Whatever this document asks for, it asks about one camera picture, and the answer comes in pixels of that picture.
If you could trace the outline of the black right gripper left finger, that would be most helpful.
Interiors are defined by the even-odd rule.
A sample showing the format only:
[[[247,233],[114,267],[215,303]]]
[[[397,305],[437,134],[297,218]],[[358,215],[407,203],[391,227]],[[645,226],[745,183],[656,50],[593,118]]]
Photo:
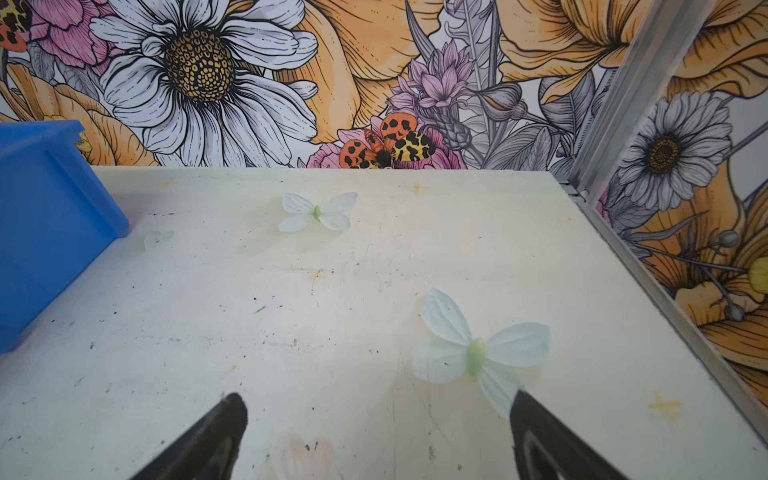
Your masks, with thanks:
[[[132,479],[230,479],[247,424],[242,397],[230,393]]]

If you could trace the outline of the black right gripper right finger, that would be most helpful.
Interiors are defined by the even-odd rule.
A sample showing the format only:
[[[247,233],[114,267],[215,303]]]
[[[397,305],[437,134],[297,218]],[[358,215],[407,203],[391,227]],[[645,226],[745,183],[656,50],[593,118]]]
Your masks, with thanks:
[[[509,420],[521,479],[626,478],[526,391],[516,393]]]

